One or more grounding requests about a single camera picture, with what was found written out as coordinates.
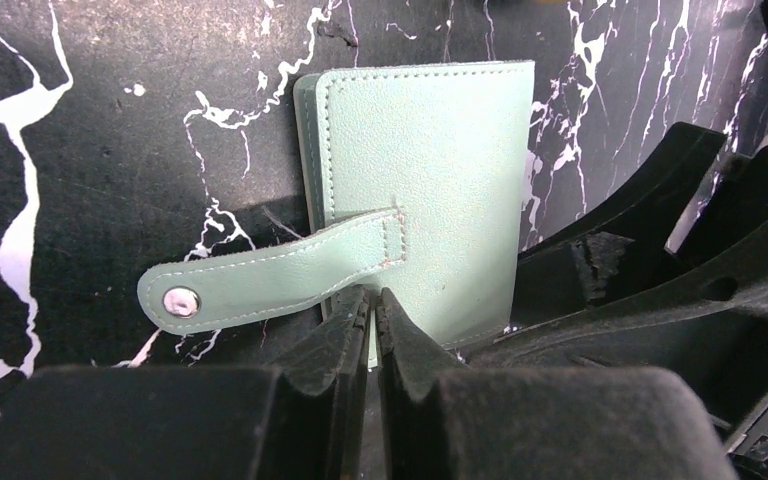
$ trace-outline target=leather wallet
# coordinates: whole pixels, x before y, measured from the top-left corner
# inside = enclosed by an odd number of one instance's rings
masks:
[[[446,348],[508,323],[533,62],[332,70],[294,87],[311,231],[268,249],[153,267],[140,279],[160,328],[191,333],[389,287]],[[198,313],[164,309],[174,288]]]

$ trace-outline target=stitching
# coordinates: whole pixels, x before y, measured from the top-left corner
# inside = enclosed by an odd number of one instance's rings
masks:
[[[390,256],[387,252],[387,222],[381,220],[381,234],[384,236],[384,261],[389,262]]]
[[[325,85],[325,104],[323,108],[323,123],[325,124],[325,165],[328,169],[328,213],[331,217],[331,221],[335,218],[335,205],[334,205],[334,170],[332,168],[331,160],[331,121],[330,116],[330,95],[331,87],[339,83],[346,82],[358,82],[366,80],[387,80],[387,79],[399,79],[399,78],[418,78],[418,77],[458,77],[466,75],[500,75],[508,73],[527,73],[530,68],[517,68],[508,70],[480,70],[470,72],[444,72],[444,73],[396,73],[396,74],[383,74],[383,75],[368,75],[365,77],[346,77],[337,78],[335,80],[329,80]]]
[[[502,323],[502,324],[500,324],[498,326],[495,326],[495,327],[491,328],[490,330],[485,330],[485,331],[483,331],[481,333],[476,333],[475,335],[470,335],[469,337],[464,337],[464,338],[461,338],[459,340],[452,340],[451,342],[441,343],[440,346],[441,347],[445,347],[446,345],[455,345],[457,343],[463,342],[464,340],[469,340],[469,339],[475,338],[475,337],[483,337],[484,335],[487,335],[490,332],[495,332],[497,330],[502,330],[503,328],[505,328],[506,324],[507,323]]]
[[[324,238],[324,239],[314,243],[313,245],[308,245],[306,247],[300,248],[298,250],[293,250],[293,251],[288,252],[288,253],[282,253],[281,255],[274,255],[274,256],[266,257],[266,258],[258,258],[258,259],[255,259],[255,260],[247,260],[245,262],[232,263],[230,265],[220,265],[218,267],[199,268],[199,269],[196,269],[196,270],[189,270],[189,271],[186,271],[186,272],[162,273],[162,274],[154,277],[152,279],[152,281],[149,282],[148,288],[146,289],[146,293],[150,292],[151,288],[152,288],[152,285],[156,281],[160,280],[162,277],[174,277],[174,276],[185,275],[185,274],[189,275],[189,274],[192,274],[192,273],[212,272],[214,270],[224,270],[226,268],[243,267],[243,266],[251,265],[253,263],[258,263],[258,262],[267,262],[269,260],[275,260],[277,258],[292,257],[292,256],[295,256],[295,255],[298,255],[299,253],[304,253],[304,252],[306,252],[308,250],[313,250],[314,248],[318,248],[318,247],[322,246],[323,244],[328,243],[328,242],[330,242],[332,240],[336,240],[336,239],[342,237],[343,235],[347,235],[352,230],[357,230],[358,228],[363,228],[363,227],[365,227],[365,226],[367,226],[367,225],[369,225],[371,223],[375,223],[375,222],[377,222],[379,220],[382,220],[382,219],[383,220],[387,220],[388,218],[395,218],[395,217],[396,217],[395,214],[390,214],[390,215],[386,215],[386,216],[384,216],[382,218],[373,218],[373,219],[370,219],[370,220],[364,220],[363,222],[358,223],[357,225],[355,225],[353,227],[349,227],[348,229],[343,230],[342,232],[340,232],[340,233],[338,233],[338,234],[336,234],[336,235],[334,235],[332,237]]]
[[[399,219],[399,240],[402,243],[402,260],[408,256],[408,243],[405,240],[405,215],[398,208],[396,209],[396,218]]]
[[[335,218],[335,205],[334,205],[334,171],[332,168],[332,154],[331,154],[331,122],[329,120],[330,115],[330,94],[331,94],[331,88],[339,83],[346,83],[346,82],[357,82],[357,81],[367,81],[367,80],[386,80],[386,79],[398,79],[398,78],[418,78],[418,77],[457,77],[457,76],[464,76],[464,75],[498,75],[498,74],[509,74],[509,73],[527,73],[529,69],[525,68],[517,68],[517,69],[508,69],[508,70],[481,70],[481,71],[471,71],[471,72],[445,72],[445,73],[413,73],[413,74],[384,74],[384,75],[369,75],[365,77],[347,77],[347,78],[338,78],[335,80],[330,80],[327,85],[325,85],[325,104],[324,104],[324,114],[323,114],[323,121],[325,123],[325,164],[328,168],[328,199],[329,199],[329,214],[331,217],[331,221],[334,221]],[[400,226],[400,237],[402,242],[402,260],[404,260],[407,256],[407,245],[405,241],[405,219],[404,215],[401,214],[401,212],[398,214],[399,219],[399,226]],[[464,340],[469,340],[472,338],[480,337],[483,335],[486,335],[490,332],[500,330],[504,328],[505,324],[501,324],[500,326],[493,327],[490,330],[462,338],[460,340],[454,340],[452,342],[447,342],[442,344],[441,346],[446,345],[454,345],[456,343],[463,342]]]
[[[328,97],[331,94],[331,87],[334,82],[330,82],[325,87],[325,109],[323,121],[325,122],[325,167],[328,170],[328,212],[331,214],[331,221],[334,221],[334,170],[331,168],[331,120],[328,110]]]
[[[313,148],[313,133],[311,132],[310,128],[310,106],[308,105],[308,97],[309,92],[302,93],[302,98],[304,99],[304,108],[305,108],[305,123],[307,124],[307,145],[308,145],[308,152],[309,155],[312,157],[314,155],[314,148]],[[315,161],[315,159],[310,159],[311,166],[316,165],[318,162]],[[316,169],[313,169],[314,171],[311,172],[311,176],[313,177],[313,188],[316,193],[316,195],[322,195],[322,189],[319,188],[319,184],[322,182],[322,179],[319,178],[321,176],[321,173],[316,171]],[[322,209],[317,208],[316,209],[316,216],[319,217],[319,225],[320,228],[322,227],[322,224],[325,223],[325,219],[322,218]]]
[[[397,219],[398,220],[397,217],[398,217],[397,214],[390,214],[390,215],[386,215],[386,216],[384,216],[384,217],[382,217],[380,219],[375,218],[375,219],[366,220],[366,221],[364,221],[362,223],[359,223],[359,224],[357,224],[357,225],[355,225],[355,226],[353,226],[353,227],[351,227],[351,228],[349,228],[349,229],[347,229],[345,231],[342,231],[342,232],[338,233],[337,235],[334,235],[333,237],[329,237],[329,238],[323,239],[323,240],[321,240],[321,241],[319,241],[317,243],[314,243],[313,245],[309,245],[307,247],[300,248],[298,250],[293,250],[292,252],[281,254],[281,255],[275,255],[275,256],[272,256],[272,257],[260,258],[260,259],[256,259],[256,260],[249,260],[249,261],[246,261],[246,262],[240,262],[240,263],[235,263],[235,264],[231,264],[231,265],[221,265],[219,267],[197,269],[197,270],[192,270],[192,271],[189,271],[189,272],[170,272],[170,273],[164,273],[164,274],[161,274],[161,275],[158,275],[158,276],[154,277],[151,280],[151,282],[149,282],[148,287],[146,288],[145,292],[141,295],[142,296],[142,300],[143,300],[143,303],[148,306],[148,309],[151,312],[153,318],[158,323],[160,323],[161,325],[163,325],[164,327],[166,327],[166,328],[168,328],[170,330],[182,330],[182,329],[185,329],[185,328],[194,328],[194,327],[199,327],[199,326],[204,326],[204,325],[212,325],[212,324],[222,323],[222,322],[226,322],[226,321],[239,320],[241,318],[251,317],[251,316],[254,316],[254,315],[260,315],[260,314],[263,314],[263,313],[280,312],[282,310],[292,309],[292,308],[298,307],[300,305],[304,305],[305,303],[310,302],[313,299],[324,298],[325,296],[327,296],[327,294],[330,294],[337,287],[339,287],[341,284],[343,284],[343,282],[345,282],[347,280],[350,280],[350,279],[353,279],[353,278],[357,278],[357,276],[359,276],[359,275],[364,276],[364,275],[367,275],[368,273],[371,273],[372,271],[374,271],[376,269],[380,270],[380,269],[384,269],[384,268],[387,268],[387,267],[390,267],[390,266],[395,266],[395,265],[401,264],[405,260],[407,260],[407,253],[406,253],[406,251],[403,250],[402,251],[401,259],[396,261],[396,262],[392,262],[392,261],[389,261],[389,260],[386,259],[387,254],[386,254],[386,249],[385,249],[385,261],[384,262],[379,263],[377,265],[373,265],[371,267],[362,268],[362,269],[360,269],[360,270],[358,270],[358,271],[356,271],[354,273],[349,274],[345,278],[343,278],[340,281],[338,281],[337,283],[335,283],[333,286],[329,287],[325,292],[323,292],[320,295],[316,295],[314,297],[310,297],[310,298],[308,298],[306,300],[303,300],[303,301],[301,301],[299,303],[295,303],[295,304],[292,304],[292,305],[285,305],[283,307],[275,307],[275,308],[269,308],[269,309],[265,309],[265,310],[259,310],[259,311],[256,311],[256,312],[245,313],[245,314],[238,315],[238,316],[235,316],[235,317],[222,318],[222,319],[219,319],[219,320],[211,320],[211,321],[200,322],[200,323],[185,323],[185,324],[172,324],[172,323],[169,323],[166,320],[164,320],[160,316],[160,314],[157,313],[154,310],[154,307],[153,307],[153,305],[152,305],[152,303],[151,303],[151,301],[149,299],[149,296],[151,294],[151,290],[152,290],[155,282],[157,282],[158,280],[160,280],[163,277],[172,277],[172,276],[180,276],[180,275],[191,274],[191,273],[203,273],[203,272],[210,272],[210,271],[214,271],[214,270],[223,270],[225,268],[241,267],[241,266],[245,266],[245,265],[251,265],[251,264],[257,263],[257,262],[265,262],[265,261],[268,261],[268,260],[274,260],[274,259],[277,259],[277,258],[291,257],[291,256],[294,256],[294,255],[296,255],[298,253],[302,253],[302,252],[306,252],[306,251],[312,250],[312,249],[314,249],[316,247],[321,246],[324,243],[327,243],[327,242],[329,242],[331,240],[337,239],[337,238],[339,238],[339,237],[341,237],[341,236],[351,232],[352,230],[356,230],[358,228],[368,226],[370,224],[378,222],[379,220],[381,220],[382,234],[386,235],[387,220],[389,220],[389,219]]]
[[[217,323],[223,323],[223,322],[227,322],[227,321],[240,320],[242,318],[252,317],[252,316],[255,316],[255,315],[261,315],[261,314],[264,314],[264,313],[278,313],[278,312],[281,312],[283,310],[293,309],[293,308],[296,308],[298,306],[301,306],[301,305],[304,305],[304,304],[310,303],[310,302],[317,303],[316,301],[318,299],[325,298],[325,297],[331,295],[334,291],[338,290],[340,288],[340,286],[343,285],[343,283],[346,282],[346,281],[352,281],[355,278],[366,276],[366,275],[368,275],[368,274],[370,274],[370,273],[372,273],[372,272],[374,272],[376,270],[383,270],[383,269],[386,269],[386,268],[388,268],[390,266],[399,265],[401,263],[404,263],[404,260],[399,260],[399,261],[396,261],[396,262],[389,262],[389,263],[388,262],[384,262],[384,263],[379,263],[377,265],[373,265],[371,267],[362,268],[362,269],[356,271],[355,273],[352,273],[351,275],[347,276],[346,278],[343,278],[339,282],[335,283],[334,285],[329,287],[327,290],[325,290],[321,294],[313,296],[313,297],[310,297],[310,298],[307,298],[305,300],[302,300],[301,302],[294,303],[292,305],[285,305],[283,307],[275,307],[275,308],[267,308],[265,310],[260,310],[260,311],[251,312],[251,313],[244,313],[242,315],[237,315],[235,317],[222,318],[222,319],[219,319],[219,320],[210,320],[208,322],[188,323],[188,324],[183,324],[183,325],[177,325],[177,324],[170,324],[170,323],[166,322],[164,319],[162,319],[159,316],[157,316],[157,313],[154,311],[154,309],[151,308],[151,306],[149,306],[149,310],[151,310],[151,312],[155,315],[155,317],[156,317],[155,319],[160,324],[162,324],[164,327],[166,327],[166,328],[168,328],[170,330],[183,330],[185,328],[195,328],[195,327],[202,327],[202,326],[205,326],[205,325],[214,325],[214,324],[217,324]]]

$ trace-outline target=metal snap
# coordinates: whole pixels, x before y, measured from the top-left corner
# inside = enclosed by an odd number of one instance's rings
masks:
[[[175,287],[163,295],[163,308],[174,317],[191,318],[200,306],[198,294],[189,288]]]

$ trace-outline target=marble pattern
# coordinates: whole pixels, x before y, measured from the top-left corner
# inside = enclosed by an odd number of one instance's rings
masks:
[[[0,0],[0,403],[46,365],[260,362],[315,325],[175,337],[134,295],[152,264],[308,233],[289,95],[302,74],[536,60],[527,248],[676,121],[752,153],[768,129],[763,32],[752,0]]]

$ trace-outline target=wallet strap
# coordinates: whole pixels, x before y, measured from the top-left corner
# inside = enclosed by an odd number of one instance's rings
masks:
[[[183,335],[304,310],[406,260],[405,217],[390,208],[352,217],[298,242],[158,265],[143,274],[137,289],[146,315],[162,330]],[[170,294],[181,292],[191,303],[188,318],[164,306],[164,298],[168,304],[174,300]]]

